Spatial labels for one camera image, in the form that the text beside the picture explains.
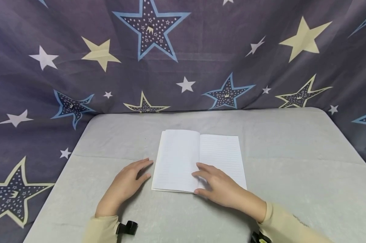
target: blank page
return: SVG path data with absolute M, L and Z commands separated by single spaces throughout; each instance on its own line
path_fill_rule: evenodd
M 237 136 L 201 135 L 200 162 L 215 166 L 247 189 L 240 143 Z M 202 180 L 199 187 L 207 187 Z
M 162 132 L 155 163 L 152 190 L 193 192 L 198 180 L 191 173 L 197 171 L 200 134 L 189 130 Z

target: right hand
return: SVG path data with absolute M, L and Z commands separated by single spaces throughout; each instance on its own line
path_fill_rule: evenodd
M 196 166 L 200 170 L 192 175 L 206 179 L 212 190 L 196 189 L 194 194 L 207 197 L 219 205 L 240 210 L 256 221 L 263 222 L 267 212 L 265 201 L 240 187 L 220 169 L 202 163 L 196 163 Z
M 196 189 L 194 194 L 204 196 L 224 207 L 237 208 L 237 203 L 246 190 L 214 166 L 202 163 L 196 163 L 196 166 L 200 171 L 196 171 L 192 175 L 206 179 L 213 190 Z

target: sleeve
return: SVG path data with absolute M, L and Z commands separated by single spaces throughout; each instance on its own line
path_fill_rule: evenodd
M 279 205 L 270 202 L 267 202 L 264 221 L 258 225 L 260 236 L 256 234 L 255 237 L 260 243 L 333 243 Z
M 83 243 L 116 243 L 118 216 L 92 217 L 86 227 Z

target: small white star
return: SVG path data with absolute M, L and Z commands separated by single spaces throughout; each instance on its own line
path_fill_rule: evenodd
M 335 112 L 338 112 L 338 110 L 337 110 L 337 107 L 338 107 L 338 105 L 336 105 L 336 106 L 332 106 L 332 105 L 330 105 L 330 110 L 329 110 L 329 112 L 331 112 L 332 113 L 332 115 L 335 113 Z
M 184 80 L 182 83 L 177 83 L 177 85 L 179 85 L 180 87 L 182 87 L 182 93 L 186 90 L 189 90 L 191 92 L 193 92 L 192 90 L 192 85 L 195 84 L 195 81 L 193 82 L 188 82 L 188 80 L 186 79 L 186 77 L 184 77 Z
M 233 0 L 223 0 L 223 5 L 225 5 L 227 2 L 234 3 Z
M 68 155 L 72 154 L 72 152 L 68 152 L 68 148 L 66 150 L 60 150 L 60 152 L 62 153 L 62 155 L 60 156 L 60 159 L 65 157 L 68 158 Z
M 106 94 L 105 95 L 103 95 L 103 96 L 106 96 L 108 99 L 111 97 L 111 96 L 113 96 L 112 94 L 111 94 L 111 92 L 105 92 Z
M 257 50 L 257 48 L 259 47 L 259 46 L 261 46 L 265 41 L 263 41 L 264 40 L 264 38 L 265 38 L 265 36 L 261 39 L 261 41 L 259 41 L 259 43 L 257 43 L 257 44 L 250 44 L 250 46 L 252 47 L 252 49 L 250 50 L 250 52 L 246 55 L 246 56 L 248 56 L 250 53 L 252 53 L 252 54 L 254 54 L 255 53 L 255 51 Z
M 17 127 L 18 124 L 23 122 L 23 121 L 32 120 L 30 118 L 27 118 L 27 110 L 25 110 L 21 115 L 7 114 L 7 116 L 8 116 L 8 120 L 3 121 L 0 124 L 12 123 L 12 125 L 14 125 L 14 127 Z
M 40 53 L 38 55 L 29 55 L 29 56 L 31 56 L 32 58 L 34 58 L 34 59 L 36 59 L 37 61 L 40 62 L 40 66 L 41 66 L 42 70 L 44 70 L 44 68 L 46 66 L 51 66 L 51 67 L 57 69 L 57 67 L 53 63 L 53 60 L 58 56 L 57 55 L 48 55 L 48 54 L 46 54 L 44 49 L 42 49 L 42 46 L 40 46 Z
M 269 94 L 268 91 L 270 91 L 271 89 L 268 88 L 268 85 L 265 89 L 263 89 L 263 94 Z

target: open notebook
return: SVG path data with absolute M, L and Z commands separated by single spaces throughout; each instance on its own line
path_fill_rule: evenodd
M 191 175 L 198 171 L 197 162 L 215 166 L 247 189 L 237 136 L 166 130 L 160 139 L 152 190 L 193 193 L 197 188 L 207 188 L 205 180 Z

